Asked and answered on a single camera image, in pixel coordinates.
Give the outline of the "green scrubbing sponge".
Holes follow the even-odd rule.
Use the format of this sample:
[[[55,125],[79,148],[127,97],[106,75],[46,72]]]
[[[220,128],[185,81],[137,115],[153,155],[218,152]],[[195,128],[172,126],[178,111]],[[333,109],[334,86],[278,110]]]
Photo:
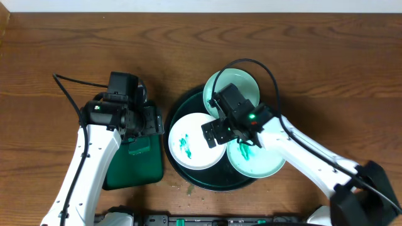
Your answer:
[[[149,137],[130,138],[128,145],[128,153],[130,155],[143,154],[150,150]]]

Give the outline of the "white plate with green stain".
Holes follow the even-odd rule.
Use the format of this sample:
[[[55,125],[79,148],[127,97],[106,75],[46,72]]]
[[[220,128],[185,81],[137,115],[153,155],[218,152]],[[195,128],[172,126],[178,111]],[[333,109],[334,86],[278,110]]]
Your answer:
[[[209,148],[201,126],[215,118],[209,114],[191,113],[177,120],[168,136],[168,147],[173,159],[190,170],[204,170],[217,164],[225,154],[225,144]]]

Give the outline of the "black rectangular water tray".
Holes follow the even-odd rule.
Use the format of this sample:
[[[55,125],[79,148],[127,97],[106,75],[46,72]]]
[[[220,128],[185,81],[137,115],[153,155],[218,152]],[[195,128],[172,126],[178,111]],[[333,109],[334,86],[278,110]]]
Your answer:
[[[116,151],[103,183],[104,190],[116,190],[159,182],[163,177],[161,136],[147,136],[150,150],[143,154],[130,155],[128,140]]]

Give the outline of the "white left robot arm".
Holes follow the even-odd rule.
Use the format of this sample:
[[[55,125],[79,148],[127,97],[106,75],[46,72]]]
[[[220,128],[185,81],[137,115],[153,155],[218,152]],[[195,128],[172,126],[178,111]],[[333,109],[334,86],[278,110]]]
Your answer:
[[[62,187],[42,225],[134,225],[124,207],[112,207],[98,220],[95,209],[102,190],[159,182],[163,177],[161,111],[153,102],[131,107],[89,101],[81,110],[85,126]]]

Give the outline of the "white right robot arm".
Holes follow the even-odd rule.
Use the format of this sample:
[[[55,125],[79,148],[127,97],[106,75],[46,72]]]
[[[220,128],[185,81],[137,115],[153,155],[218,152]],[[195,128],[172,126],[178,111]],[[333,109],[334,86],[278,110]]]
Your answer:
[[[209,147],[237,139],[273,149],[314,182],[330,200],[307,220],[317,225],[389,225],[401,206],[385,170],[373,161],[364,166],[329,151],[264,104],[241,107],[202,125]]]

